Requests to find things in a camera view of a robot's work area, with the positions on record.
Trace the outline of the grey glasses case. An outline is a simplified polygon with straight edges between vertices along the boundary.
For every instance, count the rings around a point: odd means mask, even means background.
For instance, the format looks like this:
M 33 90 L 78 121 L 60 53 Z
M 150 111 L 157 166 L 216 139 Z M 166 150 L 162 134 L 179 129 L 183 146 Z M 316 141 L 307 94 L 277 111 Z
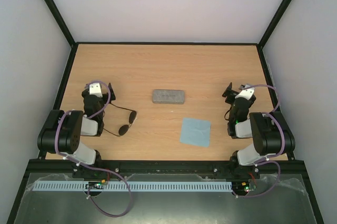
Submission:
M 184 104 L 185 92 L 183 90 L 155 89 L 152 93 L 152 102 L 155 104 Z

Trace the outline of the light blue cleaning cloth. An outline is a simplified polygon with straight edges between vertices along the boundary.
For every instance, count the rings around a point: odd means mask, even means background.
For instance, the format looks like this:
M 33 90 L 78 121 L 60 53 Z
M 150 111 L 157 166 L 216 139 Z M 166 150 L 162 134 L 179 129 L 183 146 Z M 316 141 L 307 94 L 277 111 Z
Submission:
M 211 123 L 207 120 L 184 118 L 180 142 L 198 147 L 209 147 Z

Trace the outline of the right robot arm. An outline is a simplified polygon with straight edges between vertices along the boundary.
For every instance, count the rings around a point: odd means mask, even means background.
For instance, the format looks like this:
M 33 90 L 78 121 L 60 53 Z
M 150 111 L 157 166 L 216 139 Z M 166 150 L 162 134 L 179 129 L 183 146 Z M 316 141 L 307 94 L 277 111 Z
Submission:
M 233 139 L 252 139 L 248 147 L 235 151 L 230 157 L 229 171 L 239 178 L 247 173 L 248 167 L 257 166 L 280 155 L 294 151 L 295 139 L 283 114 L 280 104 L 271 112 L 250 112 L 256 100 L 256 87 L 276 88 L 265 85 L 241 85 L 240 91 L 232 89 L 232 83 L 223 92 L 225 102 L 230 105 L 225 113 L 228 135 Z

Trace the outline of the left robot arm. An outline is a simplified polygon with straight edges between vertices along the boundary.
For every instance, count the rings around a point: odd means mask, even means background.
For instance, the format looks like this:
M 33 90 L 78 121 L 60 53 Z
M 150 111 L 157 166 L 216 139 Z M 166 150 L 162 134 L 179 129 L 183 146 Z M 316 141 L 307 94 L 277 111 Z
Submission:
M 99 151 L 86 146 L 81 136 L 99 137 L 105 108 L 116 99 L 111 83 L 93 81 L 82 92 L 84 110 L 51 110 L 37 138 L 40 151 L 60 155 L 77 166 L 99 167 Z

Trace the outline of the black round sunglasses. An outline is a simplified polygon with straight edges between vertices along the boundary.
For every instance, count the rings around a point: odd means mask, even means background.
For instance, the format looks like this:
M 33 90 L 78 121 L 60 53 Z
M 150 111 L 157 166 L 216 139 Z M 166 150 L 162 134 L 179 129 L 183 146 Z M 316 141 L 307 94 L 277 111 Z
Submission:
M 129 117 L 128 117 L 128 124 L 124 124 L 122 126 L 120 126 L 117 134 L 116 133 L 113 133 L 107 129 L 103 129 L 105 132 L 115 136 L 115 137 L 122 137 L 124 136 L 130 129 L 130 127 L 133 125 L 134 121 L 136 120 L 136 117 L 137 117 L 137 112 L 135 110 L 132 110 L 132 109 L 128 109 L 128 108 L 124 108 L 124 107 L 121 107 L 121 106 L 117 106 L 113 103 L 110 103 L 110 105 L 114 106 L 115 108 L 118 108 L 118 109 L 122 109 L 122 110 L 126 110 L 126 111 L 130 111 L 130 114 L 129 114 Z

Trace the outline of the black aluminium frame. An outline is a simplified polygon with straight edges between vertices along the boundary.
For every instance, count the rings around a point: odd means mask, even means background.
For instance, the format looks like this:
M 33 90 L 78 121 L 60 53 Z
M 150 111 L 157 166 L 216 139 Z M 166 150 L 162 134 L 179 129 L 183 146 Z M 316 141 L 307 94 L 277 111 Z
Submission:
M 271 74 L 269 69 L 267 68 L 266 59 L 263 53 L 263 47 L 266 45 L 268 39 L 271 34 L 275 30 L 277 24 L 285 13 L 287 7 L 291 3 L 292 0 L 282 0 L 280 3 L 276 13 L 274 14 L 271 22 L 269 23 L 266 31 L 264 32 L 261 40 L 258 43 L 219 43 L 219 42 L 76 42 L 64 19 L 61 16 L 60 11 L 58 10 L 54 0 L 44 0 L 46 5 L 48 6 L 50 12 L 55 18 L 57 24 L 59 25 L 62 33 L 64 34 L 66 40 L 68 41 L 71 51 L 68 56 L 68 60 L 66 63 L 66 67 L 62 76 L 62 80 L 60 83 L 60 87 L 58 88 L 58 92 L 56 95 L 56 99 L 54 102 L 54 108 L 59 108 L 61 106 L 61 102 L 65 93 L 66 85 L 70 76 L 70 72 L 74 63 L 75 55 L 80 44 L 94 44 L 94 45 L 102 45 L 102 44 L 114 44 L 114 45 L 220 45 L 220 46 L 255 46 L 257 48 L 257 52 L 259 55 L 259 59 L 262 65 L 263 73 L 267 84 L 272 84 Z M 37 159 L 31 159 L 26 168 L 25 174 L 22 178 L 22 182 L 19 186 L 18 193 L 14 200 L 12 209 L 10 211 L 7 223 L 14 223 L 17 217 L 17 213 L 19 210 L 19 205 L 21 204 L 24 189 L 28 182 L 28 175 L 33 172 L 42 171 L 44 167 L 51 168 L 55 171 L 65 171 L 70 168 L 70 162 L 66 162 L 65 165 L 61 164 L 60 161 L 46 161 L 45 160 L 46 153 L 41 152 L 38 155 Z

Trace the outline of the black front mounting rail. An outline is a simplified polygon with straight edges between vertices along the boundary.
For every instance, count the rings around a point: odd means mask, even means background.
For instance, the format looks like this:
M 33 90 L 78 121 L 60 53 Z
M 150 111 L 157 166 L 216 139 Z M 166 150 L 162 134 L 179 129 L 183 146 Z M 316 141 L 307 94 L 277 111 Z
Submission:
M 120 175 L 132 174 L 197 174 L 211 179 L 243 180 L 249 174 L 257 177 L 259 174 L 277 172 L 275 164 L 265 164 L 258 167 L 241 166 L 234 161 L 121 161 L 101 160 L 94 167 L 108 169 Z M 106 172 L 93 171 L 82 166 L 77 167 L 67 160 L 31 159 L 28 162 L 24 177 L 32 173 L 69 173 L 76 178 L 103 178 Z

